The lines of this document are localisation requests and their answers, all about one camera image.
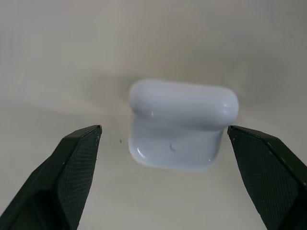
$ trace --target textured gripper pad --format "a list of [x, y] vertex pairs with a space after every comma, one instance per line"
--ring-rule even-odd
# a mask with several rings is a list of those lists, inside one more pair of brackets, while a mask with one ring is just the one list
[[76, 230], [89, 194], [95, 169], [100, 130], [86, 135], [66, 163], [57, 196], [71, 230]]
[[261, 139], [235, 129], [229, 137], [246, 190], [265, 226], [279, 229], [298, 195], [298, 182]]

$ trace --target white plastic piece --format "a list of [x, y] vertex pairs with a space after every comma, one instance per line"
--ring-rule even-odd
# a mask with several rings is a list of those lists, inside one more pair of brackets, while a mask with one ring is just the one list
[[223, 130], [239, 109], [230, 89], [162, 80], [134, 84], [130, 106], [134, 159], [151, 167], [192, 171], [214, 163]]

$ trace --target white table surface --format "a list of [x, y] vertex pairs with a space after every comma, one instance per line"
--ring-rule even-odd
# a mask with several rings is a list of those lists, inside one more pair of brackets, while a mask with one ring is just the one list
[[231, 87], [236, 124], [278, 136], [307, 163], [306, 9], [305, 0], [2, 0], [0, 212], [62, 137], [101, 124], [80, 230], [264, 230], [226, 133], [209, 172], [137, 164], [127, 93], [142, 78]]

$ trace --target rounded white block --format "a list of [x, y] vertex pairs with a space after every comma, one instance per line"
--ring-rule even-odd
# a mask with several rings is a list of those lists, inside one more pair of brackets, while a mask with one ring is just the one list
[[237, 96], [219, 86], [142, 80], [130, 90], [129, 149], [141, 164], [205, 170], [214, 163], [223, 129], [238, 114]]

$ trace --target glossy white surface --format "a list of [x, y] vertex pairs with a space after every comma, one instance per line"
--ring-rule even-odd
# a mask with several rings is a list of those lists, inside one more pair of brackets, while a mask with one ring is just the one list
[[102, 124], [79, 230], [265, 230], [227, 135], [205, 173], [135, 162], [128, 91], [147, 77], [230, 87], [240, 101], [236, 124], [278, 136], [306, 164], [306, 7], [1, 0], [0, 212], [64, 135]]
[[236, 94], [218, 86], [142, 80], [130, 90], [133, 111], [129, 149], [141, 164], [207, 170], [223, 129], [238, 114]]

